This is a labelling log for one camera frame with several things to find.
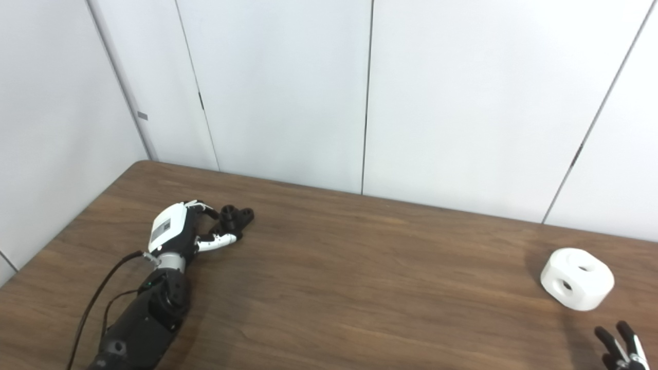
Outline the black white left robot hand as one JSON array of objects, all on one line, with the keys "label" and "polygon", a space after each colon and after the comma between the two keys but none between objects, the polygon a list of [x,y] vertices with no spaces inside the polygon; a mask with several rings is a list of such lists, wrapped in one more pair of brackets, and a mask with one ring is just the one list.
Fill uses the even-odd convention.
[{"label": "black white left robot hand", "polygon": [[220,219],[220,213],[201,200],[179,202],[166,208],[154,220],[148,253],[157,258],[173,253],[190,262],[200,252],[218,250],[242,238],[241,231],[223,230],[220,225],[200,234],[197,223],[202,215]]}]

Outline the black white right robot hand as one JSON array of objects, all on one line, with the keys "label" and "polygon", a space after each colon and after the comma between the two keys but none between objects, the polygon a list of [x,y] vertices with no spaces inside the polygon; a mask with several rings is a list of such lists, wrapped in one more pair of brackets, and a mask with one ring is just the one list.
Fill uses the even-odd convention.
[{"label": "black white right robot hand", "polygon": [[594,329],[595,336],[606,347],[607,352],[601,357],[606,369],[650,369],[639,336],[627,321],[618,321],[616,330],[625,342],[624,346],[602,326]]}]

